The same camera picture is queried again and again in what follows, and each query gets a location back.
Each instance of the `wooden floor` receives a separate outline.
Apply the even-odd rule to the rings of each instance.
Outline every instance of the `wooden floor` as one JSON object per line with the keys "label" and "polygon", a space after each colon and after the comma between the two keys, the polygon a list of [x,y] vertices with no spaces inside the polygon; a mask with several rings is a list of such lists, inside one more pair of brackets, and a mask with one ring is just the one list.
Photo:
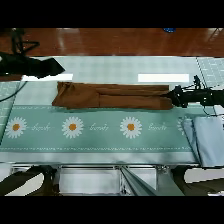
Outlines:
{"label": "wooden floor", "polygon": [[[224,29],[25,28],[24,40],[39,41],[29,56],[133,55],[224,57]],[[10,33],[0,32],[0,51],[11,53]]]}

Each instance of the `gray fabric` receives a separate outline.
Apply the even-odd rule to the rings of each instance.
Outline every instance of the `gray fabric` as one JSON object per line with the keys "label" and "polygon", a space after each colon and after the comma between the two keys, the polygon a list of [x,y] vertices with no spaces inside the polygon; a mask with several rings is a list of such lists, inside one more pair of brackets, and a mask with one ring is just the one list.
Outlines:
{"label": "gray fabric", "polygon": [[217,117],[186,119],[183,129],[203,167],[224,166],[224,132]]}

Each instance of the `brown cloth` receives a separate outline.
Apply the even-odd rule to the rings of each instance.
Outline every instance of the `brown cloth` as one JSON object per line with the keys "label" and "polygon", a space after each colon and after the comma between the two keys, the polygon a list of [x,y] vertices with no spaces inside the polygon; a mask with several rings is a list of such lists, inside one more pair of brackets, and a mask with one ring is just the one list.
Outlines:
{"label": "brown cloth", "polygon": [[117,85],[58,82],[52,106],[76,108],[140,108],[169,110],[172,101],[160,97],[168,85]]}

